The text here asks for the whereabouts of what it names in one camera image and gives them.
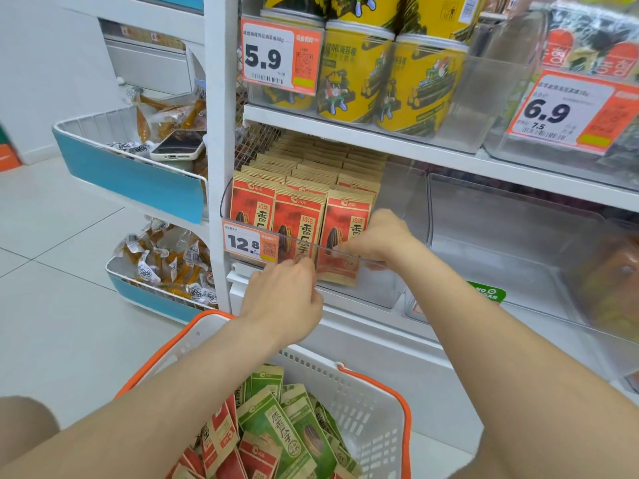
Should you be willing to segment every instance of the shopping basket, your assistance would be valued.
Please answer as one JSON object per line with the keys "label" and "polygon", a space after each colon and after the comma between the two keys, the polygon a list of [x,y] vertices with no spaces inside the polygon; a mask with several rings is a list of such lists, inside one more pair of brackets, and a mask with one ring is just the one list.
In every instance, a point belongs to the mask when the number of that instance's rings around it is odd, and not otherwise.
{"label": "shopping basket", "polygon": [[[179,360],[234,317],[218,310],[195,316],[116,398]],[[268,361],[284,368],[285,382],[303,383],[331,412],[348,450],[362,465],[360,479],[410,479],[411,412],[400,394],[300,346],[289,346]]]}

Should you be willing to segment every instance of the white floor tile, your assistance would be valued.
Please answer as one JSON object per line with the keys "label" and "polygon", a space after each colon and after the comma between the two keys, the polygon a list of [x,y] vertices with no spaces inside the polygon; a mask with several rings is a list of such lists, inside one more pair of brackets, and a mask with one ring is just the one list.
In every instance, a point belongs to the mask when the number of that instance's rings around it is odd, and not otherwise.
{"label": "white floor tile", "polygon": [[410,436],[410,466],[416,478],[446,479],[473,458],[450,445],[413,432]]}
{"label": "white floor tile", "polygon": [[140,231],[146,223],[142,213],[124,208],[46,251],[36,260],[114,289],[104,265],[113,254],[116,244],[127,233]]}
{"label": "white floor tile", "polygon": [[111,400],[182,329],[35,261],[0,279],[0,309],[0,396],[40,400],[63,427]]}
{"label": "white floor tile", "polygon": [[0,173],[0,248],[34,258],[122,206],[83,191],[62,158]]}
{"label": "white floor tile", "polygon": [[7,252],[0,248],[0,277],[6,273],[10,273],[12,270],[17,269],[28,261],[28,258],[24,258],[21,255],[16,255],[12,252]]}

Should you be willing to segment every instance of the orange price tag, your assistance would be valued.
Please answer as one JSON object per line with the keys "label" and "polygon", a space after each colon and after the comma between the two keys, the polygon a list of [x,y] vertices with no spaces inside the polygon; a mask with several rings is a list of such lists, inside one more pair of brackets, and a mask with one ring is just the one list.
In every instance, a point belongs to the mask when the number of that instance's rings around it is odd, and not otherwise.
{"label": "orange price tag", "polygon": [[263,262],[277,263],[277,236],[236,222],[222,221],[224,250]]}
{"label": "orange price tag", "polygon": [[639,114],[639,87],[545,70],[507,133],[604,154]]}
{"label": "orange price tag", "polygon": [[244,80],[315,95],[323,31],[242,17]]}

